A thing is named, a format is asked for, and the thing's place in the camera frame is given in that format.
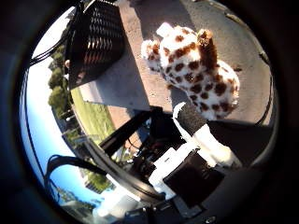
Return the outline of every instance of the white plastic part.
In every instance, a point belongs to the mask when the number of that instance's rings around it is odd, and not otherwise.
[[[168,200],[176,195],[164,182],[163,179],[173,172],[190,154],[196,146],[190,143],[185,143],[179,147],[177,151],[169,148],[159,160],[154,164],[156,169],[149,177],[149,182],[159,193],[165,193],[165,198]]]
[[[173,113],[173,121],[175,122],[182,138],[196,147],[199,147],[198,154],[207,162],[211,167],[216,164],[222,167],[241,167],[242,163],[234,152],[227,146],[221,144],[210,132],[207,124],[200,128],[193,136],[190,136],[178,123],[178,112],[185,106],[182,102],[175,106]]]
[[[174,28],[167,22],[162,23],[162,25],[158,28],[156,31],[157,35],[161,37],[166,37],[170,34],[171,31],[173,31]]]

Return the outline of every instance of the brown spot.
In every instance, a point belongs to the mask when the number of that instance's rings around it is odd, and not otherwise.
[[[205,30],[201,35],[197,36],[199,44],[199,52],[201,57],[201,64],[206,67],[206,70],[211,70],[216,67],[217,50],[213,43],[212,33]]]
[[[152,52],[154,54],[159,54],[159,46],[157,44],[152,46]]]
[[[188,35],[190,32],[188,31],[188,30],[186,30],[186,29],[181,29],[181,32],[183,33],[183,34],[185,34],[185,35]]]
[[[225,90],[226,90],[226,85],[223,82],[218,83],[215,87],[215,92],[218,96],[221,96],[222,94],[224,94]]]
[[[208,94],[207,94],[207,92],[203,92],[200,96],[201,96],[203,99],[207,99],[207,98],[208,98]]]
[[[218,111],[219,110],[219,106],[218,105],[212,105],[213,110]]]
[[[182,89],[182,90],[184,90],[184,91],[187,91],[187,90],[188,90],[188,88],[185,87],[185,86],[179,86],[179,88]]]
[[[219,74],[217,74],[216,76],[214,76],[214,80],[217,82],[221,82],[223,80],[223,77]]]
[[[221,103],[221,108],[224,112],[227,112],[229,110],[229,105],[227,103]]]
[[[195,93],[199,93],[202,90],[202,86],[200,84],[194,85],[190,88],[191,91],[194,91]]]
[[[232,66],[235,72],[241,72],[242,71],[242,67],[240,64],[235,64]]]
[[[183,54],[189,54],[189,52],[190,52],[190,47],[189,46],[185,46],[183,48]]]
[[[222,68],[224,70],[224,72],[227,72],[228,73],[228,70],[226,68]]]
[[[192,81],[193,81],[193,79],[194,79],[192,73],[188,73],[188,74],[186,74],[184,77],[185,77],[185,79],[186,79],[188,82],[190,82],[190,83],[192,83]]]
[[[194,101],[197,99],[197,96],[196,95],[191,95],[190,98]]]
[[[196,45],[195,45],[194,42],[192,42],[192,43],[189,45],[189,47],[190,47],[191,49],[196,49]]]
[[[206,84],[205,91],[210,91],[213,88],[213,83]]]
[[[176,50],[176,56],[177,56],[177,58],[180,58],[183,55],[184,55],[184,51],[182,49],[177,49]]]
[[[196,76],[195,76],[195,79],[193,82],[198,82],[198,81],[202,81],[204,79],[204,76],[203,74],[201,73],[198,73]]]
[[[166,87],[167,87],[168,90],[171,90],[174,86],[171,85],[171,84],[167,84]]]
[[[171,70],[171,66],[167,67],[167,68],[166,68],[166,73],[169,73],[170,70]]]
[[[200,106],[203,108],[203,110],[208,110],[208,106],[205,103],[200,103]]]
[[[168,55],[169,55],[169,52],[170,52],[170,50],[169,50],[169,49],[167,49],[167,48],[164,48],[164,52],[165,52],[165,56],[168,56]]]
[[[181,42],[181,41],[183,41],[184,40],[184,37],[182,36],[182,35],[177,35],[176,36],[176,41],[177,42]]]
[[[181,82],[181,77],[176,77],[177,82]]]
[[[195,70],[199,67],[199,62],[198,61],[191,62],[191,63],[189,63],[188,66],[190,67],[190,69]]]
[[[175,56],[174,55],[170,55],[168,58],[168,62],[172,63],[175,60]]]
[[[183,63],[178,63],[175,67],[176,71],[179,72],[184,67]]]

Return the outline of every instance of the black pole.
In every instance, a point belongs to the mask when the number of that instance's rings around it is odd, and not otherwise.
[[[111,157],[151,114],[151,111],[140,112],[101,142],[99,147]]]
[[[60,155],[53,155],[49,158],[48,165],[47,165],[47,172],[44,177],[44,185],[46,192],[51,195],[51,188],[50,188],[50,174],[58,167],[62,165],[73,165],[80,168],[88,169],[92,172],[95,172],[99,175],[106,175],[107,173],[102,170],[101,168],[87,162],[83,161],[82,159],[76,157],[68,157],[68,156],[60,156]]]

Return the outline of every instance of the stuffed giraffe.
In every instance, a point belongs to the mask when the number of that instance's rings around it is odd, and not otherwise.
[[[149,69],[160,73],[168,88],[185,91],[205,119],[228,116],[237,106],[240,82],[231,66],[217,59],[212,33],[163,23],[157,34],[161,42],[145,40],[141,45]]]

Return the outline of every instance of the cable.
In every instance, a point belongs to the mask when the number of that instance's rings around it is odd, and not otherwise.
[[[29,67],[34,64],[44,61],[51,54],[53,54],[55,52],[55,50],[57,48],[59,48],[69,37],[72,36],[72,34],[76,28],[76,25],[78,24],[78,21],[83,14],[83,8],[84,8],[83,3],[79,2],[79,4],[76,6],[76,13],[74,15],[73,20],[71,21],[71,24],[69,26],[69,29],[67,30],[66,35],[62,36],[61,39],[54,46],[52,46],[51,48],[47,49],[46,51],[36,55],[33,59],[31,59],[31,61],[29,63]]]

